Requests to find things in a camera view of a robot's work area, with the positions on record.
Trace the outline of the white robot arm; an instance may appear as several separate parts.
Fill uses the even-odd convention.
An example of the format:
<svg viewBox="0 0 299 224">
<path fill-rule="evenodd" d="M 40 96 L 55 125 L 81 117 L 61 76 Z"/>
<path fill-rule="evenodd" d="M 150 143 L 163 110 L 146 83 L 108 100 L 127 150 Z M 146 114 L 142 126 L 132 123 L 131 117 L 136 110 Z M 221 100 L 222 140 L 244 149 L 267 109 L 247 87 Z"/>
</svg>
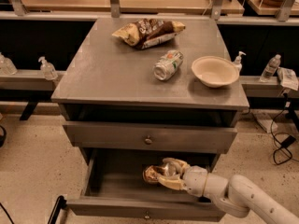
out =
<svg viewBox="0 0 299 224">
<path fill-rule="evenodd" d="M 205 168 L 190 166 L 186 161 L 165 158 L 158 167 L 157 180 L 169 189 L 208 198 L 221 211 L 234 217 L 245 217 L 253 211 L 267 224 L 299 224 L 299 217 L 243 175 L 227 179 Z"/>
</svg>

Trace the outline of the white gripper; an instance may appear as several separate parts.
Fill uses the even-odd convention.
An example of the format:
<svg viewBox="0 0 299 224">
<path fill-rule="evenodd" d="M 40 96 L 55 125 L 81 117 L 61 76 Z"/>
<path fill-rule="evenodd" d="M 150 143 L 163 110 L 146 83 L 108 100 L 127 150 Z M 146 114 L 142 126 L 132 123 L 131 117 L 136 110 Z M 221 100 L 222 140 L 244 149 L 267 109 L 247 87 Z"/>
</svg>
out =
<svg viewBox="0 0 299 224">
<path fill-rule="evenodd" d="M 164 158 L 166 170 L 169 174 L 183 174 L 183 180 L 178 176 L 159 176 L 158 182 L 163 186 L 174 190 L 186 190 L 190 195 L 202 197 L 206 186 L 208 172 L 199 166 L 192 166 L 186 162 L 174 158 Z"/>
</svg>

